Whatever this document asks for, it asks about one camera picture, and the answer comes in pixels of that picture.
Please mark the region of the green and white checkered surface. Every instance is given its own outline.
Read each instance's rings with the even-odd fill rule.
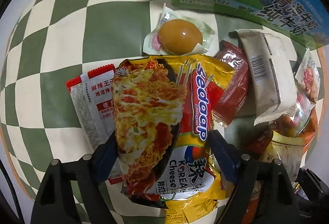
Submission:
[[[12,163],[33,199],[52,159],[70,162],[91,152],[65,82],[113,59],[141,56],[144,37],[156,27],[164,3],[170,7],[170,0],[33,0],[23,12],[2,70],[0,118]],[[234,29],[269,30],[213,13],[180,13],[205,21],[217,32],[209,55],[219,51],[222,39],[238,44],[230,33]],[[278,36],[285,42],[295,72],[305,48]],[[312,54],[323,80],[317,51]],[[321,85],[316,106],[319,119],[323,98]],[[239,145],[242,137],[250,138],[254,118],[236,118],[221,132],[228,142]],[[88,222],[77,183],[72,186],[82,221]],[[121,184],[107,183],[107,188],[103,184],[100,189],[118,223],[164,223],[164,210],[131,203],[120,193]],[[195,223],[213,223],[219,211]]]

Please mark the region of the instant noodle packet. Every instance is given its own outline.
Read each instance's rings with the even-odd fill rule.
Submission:
[[[199,54],[151,55],[119,65],[113,101],[122,193],[135,202],[177,200],[211,187],[210,104],[233,74],[229,65]]]
[[[198,192],[188,199],[166,201],[166,221],[164,224],[191,223],[209,214],[217,205],[217,200],[226,197],[225,188],[220,174],[214,168],[213,156],[209,155],[209,168],[215,176],[211,187],[205,192]]]

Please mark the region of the plastic wrapper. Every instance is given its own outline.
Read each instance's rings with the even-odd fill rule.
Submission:
[[[209,167],[210,104],[234,74],[205,55],[125,60],[113,83],[116,141],[132,201],[187,199],[215,180]]]
[[[298,134],[298,137],[303,138],[303,154],[307,151],[310,146],[310,142],[312,141],[315,132],[317,130],[318,122],[316,116],[316,110],[313,108],[310,112],[310,116],[306,123],[306,126],[303,130]],[[276,122],[269,124],[269,127],[260,135],[255,141],[251,142],[249,145],[245,147],[245,150],[249,151],[251,154],[254,154],[255,157],[259,157],[268,145],[271,143],[273,138],[273,131],[275,130],[277,133],[284,134],[285,129],[281,130],[282,125],[279,125]]]
[[[306,151],[310,147],[310,143],[314,138],[317,127],[318,127],[318,122],[317,122],[316,110],[315,108],[313,108],[312,111],[310,112],[310,118],[305,129],[303,129],[303,131],[298,135],[300,138],[304,139],[303,154],[306,153]]]
[[[295,78],[307,94],[309,100],[316,104],[320,89],[320,75],[309,49],[306,49]]]
[[[212,109],[215,120],[227,127],[246,99],[248,61],[239,47],[224,40],[221,43],[225,48],[215,58],[229,64],[235,72],[221,98],[212,105]]]
[[[297,99],[290,62],[282,40],[263,30],[237,30],[246,52],[255,90],[254,124],[292,116]]]
[[[213,211],[218,205],[217,200],[225,199],[220,174],[212,164],[209,164],[209,169],[215,176],[215,180],[208,190],[199,192],[188,199],[166,202],[168,209],[166,209],[165,224],[191,223]]]
[[[174,19],[182,19],[194,24],[202,34],[202,44],[195,45],[195,48],[188,55],[203,54],[208,52],[213,41],[213,35],[215,34],[215,31],[205,22],[179,15],[177,12],[166,7],[166,4],[163,6],[162,15],[157,27],[144,39],[143,52],[147,54],[170,55],[170,53],[165,51],[161,45],[158,38],[158,32],[164,23]]]
[[[271,143],[259,161],[271,163],[278,158],[282,161],[290,181],[295,181],[303,157],[304,138],[290,138],[273,131]]]
[[[66,82],[75,111],[87,141],[95,150],[105,143],[115,130],[113,117],[112,81],[116,69],[113,64],[99,67]],[[117,160],[109,181],[121,181]]]
[[[296,137],[305,128],[310,119],[310,112],[315,106],[307,98],[299,83],[296,84],[296,112],[293,116],[282,115],[275,122],[279,125],[279,133],[287,137]]]

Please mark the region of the red sachet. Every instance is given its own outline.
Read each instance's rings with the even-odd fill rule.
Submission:
[[[221,43],[225,48],[215,58],[229,64],[235,72],[223,95],[211,106],[215,120],[227,127],[246,99],[249,67],[240,48],[225,40]]]

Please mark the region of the bolt head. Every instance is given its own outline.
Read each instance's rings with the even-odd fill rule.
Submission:
[[[277,165],[281,165],[282,161],[278,158],[274,159],[274,163],[276,163]]]
[[[83,160],[90,160],[92,158],[92,155],[91,154],[86,154],[82,157]]]
[[[245,160],[245,161],[248,161],[248,160],[250,159],[250,155],[248,155],[248,154],[243,154],[243,155],[241,155],[241,158],[242,158],[243,160]]]
[[[57,165],[59,163],[58,159],[54,159],[50,162],[52,165]]]

